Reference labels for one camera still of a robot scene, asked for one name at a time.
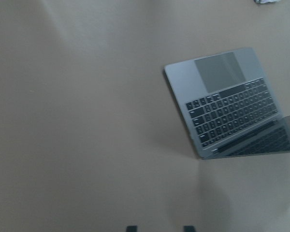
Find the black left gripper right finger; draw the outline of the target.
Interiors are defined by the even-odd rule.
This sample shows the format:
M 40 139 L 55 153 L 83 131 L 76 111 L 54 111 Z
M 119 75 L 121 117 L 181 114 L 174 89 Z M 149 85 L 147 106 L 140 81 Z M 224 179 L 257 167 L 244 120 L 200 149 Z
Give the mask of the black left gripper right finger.
M 195 232 L 195 227 L 192 225 L 183 226 L 183 232 Z

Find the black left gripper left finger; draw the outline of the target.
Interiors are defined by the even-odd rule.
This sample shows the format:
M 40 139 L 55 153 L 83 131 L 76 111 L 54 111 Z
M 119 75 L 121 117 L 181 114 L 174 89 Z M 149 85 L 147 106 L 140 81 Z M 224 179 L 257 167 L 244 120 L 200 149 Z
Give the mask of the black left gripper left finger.
M 137 232 L 137 225 L 129 225 L 126 227 L 126 232 Z

